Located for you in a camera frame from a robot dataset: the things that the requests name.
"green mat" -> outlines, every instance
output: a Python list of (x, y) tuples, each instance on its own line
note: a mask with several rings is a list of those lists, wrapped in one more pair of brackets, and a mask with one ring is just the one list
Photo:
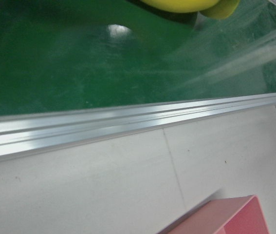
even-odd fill
[(196, 18), (134, 0), (0, 0), (0, 116), (276, 92), (276, 6)]

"white floor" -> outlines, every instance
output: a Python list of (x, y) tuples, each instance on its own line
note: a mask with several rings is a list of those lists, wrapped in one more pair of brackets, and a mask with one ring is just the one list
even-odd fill
[(251, 194), (276, 234), (274, 106), (2, 161), (0, 234), (155, 234)]

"pink box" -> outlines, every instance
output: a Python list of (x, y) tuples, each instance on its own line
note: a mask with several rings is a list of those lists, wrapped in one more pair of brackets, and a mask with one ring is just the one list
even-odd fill
[(212, 200), (170, 234), (269, 234), (256, 195)]

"green surface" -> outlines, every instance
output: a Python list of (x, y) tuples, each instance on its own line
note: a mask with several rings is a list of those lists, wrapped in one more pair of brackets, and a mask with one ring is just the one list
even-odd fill
[(0, 0), (0, 116), (276, 92), (274, 5), (195, 20), (133, 0)]

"yellow object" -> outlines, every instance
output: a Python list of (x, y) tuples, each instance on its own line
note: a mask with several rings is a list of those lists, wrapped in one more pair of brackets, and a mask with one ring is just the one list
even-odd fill
[(201, 13), (213, 19), (225, 19), (233, 14), (238, 4), (239, 0), (220, 0), (216, 5), (201, 11)]
[(237, 8), (240, 0), (141, 0), (163, 11), (188, 13), (200, 11), (213, 19), (225, 19)]
[(188, 13), (208, 9), (220, 0), (141, 0), (163, 11)]

